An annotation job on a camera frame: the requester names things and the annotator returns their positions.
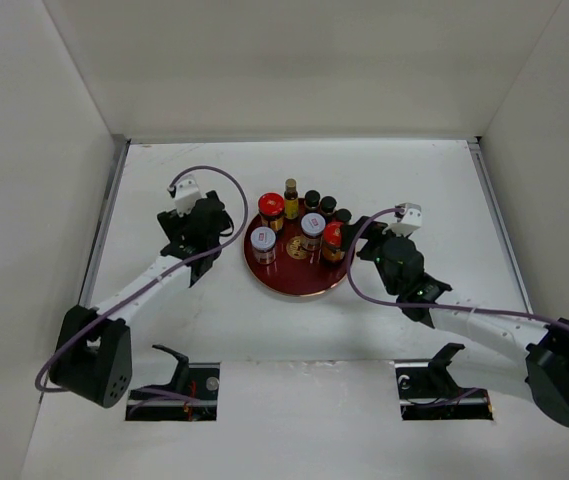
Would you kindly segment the white-lid jar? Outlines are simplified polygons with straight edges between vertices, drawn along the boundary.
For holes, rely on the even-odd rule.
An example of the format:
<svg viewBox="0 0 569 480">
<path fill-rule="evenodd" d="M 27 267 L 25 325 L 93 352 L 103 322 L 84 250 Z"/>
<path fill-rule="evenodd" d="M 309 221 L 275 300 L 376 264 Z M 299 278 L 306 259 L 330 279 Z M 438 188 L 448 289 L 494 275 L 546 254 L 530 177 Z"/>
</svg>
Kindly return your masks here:
<svg viewBox="0 0 569 480">
<path fill-rule="evenodd" d="M 260 265 L 269 265 L 275 261 L 276 233 L 269 227 L 260 226 L 250 235 L 250 244 L 254 259 Z"/>
<path fill-rule="evenodd" d="M 321 214 L 315 212 L 305 214 L 300 221 L 302 248 L 309 252 L 319 250 L 325 227 L 326 220 Z"/>
</svg>

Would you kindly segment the red-lid sauce jar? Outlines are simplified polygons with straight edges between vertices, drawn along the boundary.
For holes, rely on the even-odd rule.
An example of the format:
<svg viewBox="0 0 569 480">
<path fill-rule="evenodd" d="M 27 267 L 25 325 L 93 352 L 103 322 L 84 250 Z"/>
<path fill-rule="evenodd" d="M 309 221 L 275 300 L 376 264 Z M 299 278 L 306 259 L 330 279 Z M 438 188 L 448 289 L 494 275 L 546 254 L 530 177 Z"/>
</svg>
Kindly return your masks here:
<svg viewBox="0 0 569 480">
<path fill-rule="evenodd" d="M 333 221 L 328 223 L 323 231 L 321 253 L 325 261 L 333 264 L 340 263 L 345 256 L 342 246 L 342 222 Z"/>
<path fill-rule="evenodd" d="M 270 228 L 276 235 L 283 230 L 285 201 L 280 194 L 264 193 L 258 199 L 258 212 L 262 226 Z"/>
</svg>

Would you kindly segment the black-cap spice bottle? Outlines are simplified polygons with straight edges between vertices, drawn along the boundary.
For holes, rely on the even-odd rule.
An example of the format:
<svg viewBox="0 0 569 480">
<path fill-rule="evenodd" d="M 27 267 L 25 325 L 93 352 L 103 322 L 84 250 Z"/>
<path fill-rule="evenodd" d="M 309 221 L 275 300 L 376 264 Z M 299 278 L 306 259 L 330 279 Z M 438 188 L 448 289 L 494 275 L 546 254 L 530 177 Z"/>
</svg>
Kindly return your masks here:
<svg viewBox="0 0 569 480">
<path fill-rule="evenodd" d="M 317 190 L 308 190 L 304 196 L 304 208 L 306 213 L 313 213 L 319 210 L 321 195 Z"/>
<path fill-rule="evenodd" d="M 346 208 L 341 208 L 335 212 L 333 219 L 336 222 L 348 225 L 352 219 L 352 213 Z"/>
<path fill-rule="evenodd" d="M 324 196 L 320 200 L 319 210 L 324 217 L 330 218 L 334 215 L 337 201 L 333 196 Z"/>
</svg>

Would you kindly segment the small yellow-label brown bottle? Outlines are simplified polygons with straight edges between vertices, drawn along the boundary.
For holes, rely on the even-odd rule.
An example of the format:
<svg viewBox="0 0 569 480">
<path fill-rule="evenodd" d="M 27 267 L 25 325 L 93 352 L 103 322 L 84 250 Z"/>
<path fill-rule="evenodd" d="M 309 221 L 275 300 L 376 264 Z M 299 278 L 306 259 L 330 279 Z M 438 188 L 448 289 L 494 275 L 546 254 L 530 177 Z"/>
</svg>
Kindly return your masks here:
<svg viewBox="0 0 569 480">
<path fill-rule="evenodd" d="M 284 191 L 284 214 L 287 220 L 293 221 L 299 216 L 299 201 L 297 182 L 293 178 L 285 181 Z"/>
</svg>

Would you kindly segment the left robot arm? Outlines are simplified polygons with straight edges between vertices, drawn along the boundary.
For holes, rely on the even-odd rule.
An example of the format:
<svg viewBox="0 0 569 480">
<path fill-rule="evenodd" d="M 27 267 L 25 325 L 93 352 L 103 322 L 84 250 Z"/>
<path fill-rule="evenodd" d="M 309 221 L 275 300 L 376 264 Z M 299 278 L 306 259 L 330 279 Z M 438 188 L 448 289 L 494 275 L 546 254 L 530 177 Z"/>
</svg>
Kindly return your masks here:
<svg viewBox="0 0 569 480">
<path fill-rule="evenodd" d="M 193 287 L 221 254 L 234 223 L 215 191 L 189 194 L 188 206 L 164 211 L 158 221 L 168 238 L 154 262 L 111 298 L 75 305 L 64 316 L 54 358 L 45 372 L 53 385 L 111 408 L 133 377 L 132 326 L 154 307 Z"/>
</svg>

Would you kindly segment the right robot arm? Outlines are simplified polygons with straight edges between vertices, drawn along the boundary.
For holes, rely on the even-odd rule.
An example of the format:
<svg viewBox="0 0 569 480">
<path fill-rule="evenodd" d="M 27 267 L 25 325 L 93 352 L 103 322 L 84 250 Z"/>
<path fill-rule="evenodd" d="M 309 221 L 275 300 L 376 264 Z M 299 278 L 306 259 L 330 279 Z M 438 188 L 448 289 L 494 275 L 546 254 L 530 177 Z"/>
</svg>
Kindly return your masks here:
<svg viewBox="0 0 569 480">
<path fill-rule="evenodd" d="M 569 320 L 488 309 L 457 302 L 452 287 L 427 274 L 408 236 L 377 216 L 361 217 L 345 235 L 349 258 L 370 261 L 391 305 L 409 320 L 463 336 L 514 362 L 518 373 L 502 384 L 569 428 Z"/>
</svg>

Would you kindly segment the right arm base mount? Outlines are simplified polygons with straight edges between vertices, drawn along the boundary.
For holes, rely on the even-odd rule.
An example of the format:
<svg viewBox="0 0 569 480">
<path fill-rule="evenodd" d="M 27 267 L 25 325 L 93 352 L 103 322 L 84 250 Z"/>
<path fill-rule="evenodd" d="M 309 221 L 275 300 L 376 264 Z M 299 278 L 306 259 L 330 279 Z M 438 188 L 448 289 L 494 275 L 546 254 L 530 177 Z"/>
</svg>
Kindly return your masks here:
<svg viewBox="0 0 569 480">
<path fill-rule="evenodd" d="M 462 344 L 448 343 L 430 359 L 394 363 L 404 421 L 493 420 L 488 392 L 462 388 L 448 372 L 454 356 L 464 349 Z"/>
</svg>

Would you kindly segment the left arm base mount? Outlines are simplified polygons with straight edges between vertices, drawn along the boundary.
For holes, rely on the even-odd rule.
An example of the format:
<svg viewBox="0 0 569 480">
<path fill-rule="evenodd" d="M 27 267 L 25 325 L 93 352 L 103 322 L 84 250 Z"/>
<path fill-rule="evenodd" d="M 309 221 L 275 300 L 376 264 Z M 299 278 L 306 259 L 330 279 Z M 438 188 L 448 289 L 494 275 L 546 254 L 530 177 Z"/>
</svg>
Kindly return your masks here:
<svg viewBox="0 0 569 480">
<path fill-rule="evenodd" d="M 126 398 L 129 422 L 213 422 L 217 419 L 221 364 L 193 362 L 169 347 L 133 361 Z"/>
</svg>

